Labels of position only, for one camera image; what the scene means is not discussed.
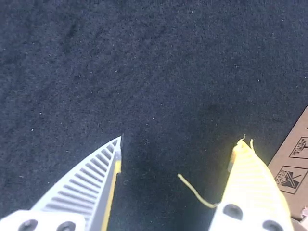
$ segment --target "wire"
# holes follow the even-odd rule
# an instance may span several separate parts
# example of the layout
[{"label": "wire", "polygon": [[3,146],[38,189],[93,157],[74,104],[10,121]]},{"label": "wire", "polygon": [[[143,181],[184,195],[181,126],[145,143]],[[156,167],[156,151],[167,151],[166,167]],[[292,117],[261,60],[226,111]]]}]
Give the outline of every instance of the wire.
[{"label": "wire", "polygon": [[197,190],[179,173],[178,178],[193,192],[193,194],[197,197],[197,199],[204,204],[206,207],[209,208],[216,208],[218,204],[211,204],[207,202],[205,199],[200,196]]}]

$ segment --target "screw hole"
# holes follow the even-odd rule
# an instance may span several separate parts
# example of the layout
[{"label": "screw hole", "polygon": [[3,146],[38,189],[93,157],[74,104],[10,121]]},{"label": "screw hole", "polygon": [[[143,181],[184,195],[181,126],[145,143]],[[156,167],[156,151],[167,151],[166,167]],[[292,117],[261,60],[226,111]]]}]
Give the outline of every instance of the screw hole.
[{"label": "screw hole", "polygon": [[223,213],[237,220],[243,219],[242,210],[236,205],[226,205],[223,208]]},{"label": "screw hole", "polygon": [[263,228],[268,231],[283,231],[283,228],[276,221],[266,220],[263,222]]},{"label": "screw hole", "polygon": [[19,226],[18,231],[33,231],[38,225],[38,221],[31,219],[31,220],[26,220],[24,223]]},{"label": "screw hole", "polygon": [[66,221],[62,223],[61,225],[59,225],[59,227],[57,228],[57,231],[74,231],[75,228],[76,228],[75,223],[71,221]]}]

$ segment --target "black carpet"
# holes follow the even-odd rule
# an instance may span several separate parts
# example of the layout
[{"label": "black carpet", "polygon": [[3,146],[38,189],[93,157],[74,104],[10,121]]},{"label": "black carpet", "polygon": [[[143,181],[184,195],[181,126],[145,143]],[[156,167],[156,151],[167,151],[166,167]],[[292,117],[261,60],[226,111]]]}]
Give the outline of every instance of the black carpet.
[{"label": "black carpet", "polygon": [[232,146],[308,103],[307,1],[1,1],[0,217],[124,134],[109,230],[206,230]]}]

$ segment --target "printed symbol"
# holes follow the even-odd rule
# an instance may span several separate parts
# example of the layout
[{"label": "printed symbol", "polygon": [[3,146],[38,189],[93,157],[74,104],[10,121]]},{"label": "printed symbol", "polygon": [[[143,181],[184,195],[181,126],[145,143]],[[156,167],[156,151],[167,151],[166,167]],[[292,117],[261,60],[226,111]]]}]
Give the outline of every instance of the printed symbol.
[{"label": "printed symbol", "polygon": [[308,159],[308,137],[301,137],[299,139],[289,157]]},{"label": "printed symbol", "polygon": [[288,171],[287,174],[284,176],[285,181],[281,182],[282,186],[290,187],[293,189],[296,189],[299,185],[299,182],[295,180],[295,178],[300,177],[301,175],[298,175],[296,177],[293,177],[293,172]]},{"label": "printed symbol", "polygon": [[275,177],[275,181],[281,191],[295,194],[307,172],[307,168],[283,166]]}]

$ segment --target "yellow strip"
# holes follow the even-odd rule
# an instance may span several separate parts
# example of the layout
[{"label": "yellow strip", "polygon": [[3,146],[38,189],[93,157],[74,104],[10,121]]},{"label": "yellow strip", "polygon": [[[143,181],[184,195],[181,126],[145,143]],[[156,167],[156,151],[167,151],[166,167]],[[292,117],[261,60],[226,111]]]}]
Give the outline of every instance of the yellow strip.
[{"label": "yellow strip", "polygon": [[108,196],[108,200],[107,200],[107,204],[106,204],[106,209],[105,209],[105,213],[104,213],[104,217],[103,217],[103,224],[102,224],[101,231],[106,231],[107,230],[109,216],[110,216],[110,210],[111,210],[111,204],[112,204],[112,199],[114,197],[115,186],[116,186],[115,185],[116,184],[116,176],[120,172],[121,172],[121,161],[117,160],[115,162],[115,169],[114,169],[114,173],[112,175],[112,181],[111,181],[111,185],[110,185],[110,191],[109,191],[109,196]]}]

